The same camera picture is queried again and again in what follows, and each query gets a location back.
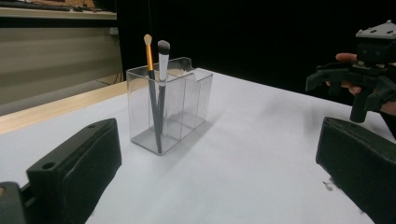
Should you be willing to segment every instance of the white tabletop surface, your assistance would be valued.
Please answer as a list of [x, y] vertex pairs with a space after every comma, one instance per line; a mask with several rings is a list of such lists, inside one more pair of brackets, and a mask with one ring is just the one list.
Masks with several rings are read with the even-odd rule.
[[[164, 156], [130, 142], [126, 94], [0, 135], [0, 182], [85, 126], [116, 118], [122, 166], [87, 223], [373, 223], [315, 161], [325, 117], [350, 106], [214, 74], [206, 122]], [[360, 124], [394, 142], [381, 116]]]

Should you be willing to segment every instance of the dark wall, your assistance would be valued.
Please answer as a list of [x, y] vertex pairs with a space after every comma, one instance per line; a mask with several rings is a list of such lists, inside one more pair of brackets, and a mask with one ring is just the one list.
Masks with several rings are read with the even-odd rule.
[[359, 29], [394, 14], [380, 2], [329, 2], [119, 1], [124, 69], [146, 64], [143, 36], [151, 34], [154, 57], [164, 39], [171, 59], [189, 57], [193, 67], [351, 104], [347, 90], [337, 97], [326, 86], [306, 92], [305, 79], [317, 65], [335, 62], [336, 53], [355, 52]]

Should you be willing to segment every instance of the clear acrylic organizer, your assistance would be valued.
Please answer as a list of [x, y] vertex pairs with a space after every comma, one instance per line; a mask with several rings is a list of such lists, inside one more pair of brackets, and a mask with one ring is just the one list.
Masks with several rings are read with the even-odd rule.
[[189, 58], [170, 60], [166, 81], [158, 70], [155, 63], [155, 80], [147, 66], [126, 75], [131, 141], [163, 155], [205, 122], [213, 74], [192, 68]]

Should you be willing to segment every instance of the finger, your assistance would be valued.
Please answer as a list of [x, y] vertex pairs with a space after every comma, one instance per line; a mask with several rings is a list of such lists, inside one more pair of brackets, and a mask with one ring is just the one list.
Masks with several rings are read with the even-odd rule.
[[387, 102], [381, 107], [381, 111], [390, 115], [396, 115], [396, 102]]
[[338, 53], [335, 55], [335, 59], [339, 62], [354, 62], [358, 60], [358, 56], [353, 53]]
[[349, 92], [352, 93], [353, 95], [358, 94], [359, 92], [361, 92], [361, 87], [358, 86], [350, 86], [349, 87]]

